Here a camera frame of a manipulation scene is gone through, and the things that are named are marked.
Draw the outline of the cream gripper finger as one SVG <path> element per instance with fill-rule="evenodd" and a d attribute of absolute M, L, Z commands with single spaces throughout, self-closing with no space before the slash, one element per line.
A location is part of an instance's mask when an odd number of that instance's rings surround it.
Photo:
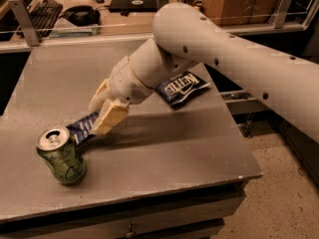
<path fill-rule="evenodd" d="M 102 81 L 96 93 L 92 97 L 89 103 L 89 111 L 100 111 L 101 113 L 104 113 L 110 105 L 110 100 L 111 92 L 109 88 L 109 80 L 105 79 Z"/>
<path fill-rule="evenodd" d="M 91 129 L 91 134 L 102 135 L 108 133 L 114 126 L 128 116 L 129 108 L 118 100 L 106 100 L 100 109 L 99 116 Z"/>

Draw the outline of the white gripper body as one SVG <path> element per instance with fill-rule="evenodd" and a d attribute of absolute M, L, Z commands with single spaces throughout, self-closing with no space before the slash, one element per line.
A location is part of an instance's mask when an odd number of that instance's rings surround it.
<path fill-rule="evenodd" d="M 138 79 L 128 56 L 113 67 L 109 76 L 109 89 L 115 99 L 132 105 L 141 104 L 154 92 Z"/>

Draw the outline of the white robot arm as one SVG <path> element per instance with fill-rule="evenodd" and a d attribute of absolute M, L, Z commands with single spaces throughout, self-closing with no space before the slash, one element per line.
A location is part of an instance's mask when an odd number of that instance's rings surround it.
<path fill-rule="evenodd" d="M 319 141 L 319 65 L 231 35 L 184 3 L 161 7 L 153 36 L 121 59 L 93 96 L 92 133 L 105 134 L 130 105 L 198 63 L 208 64 Z"/>

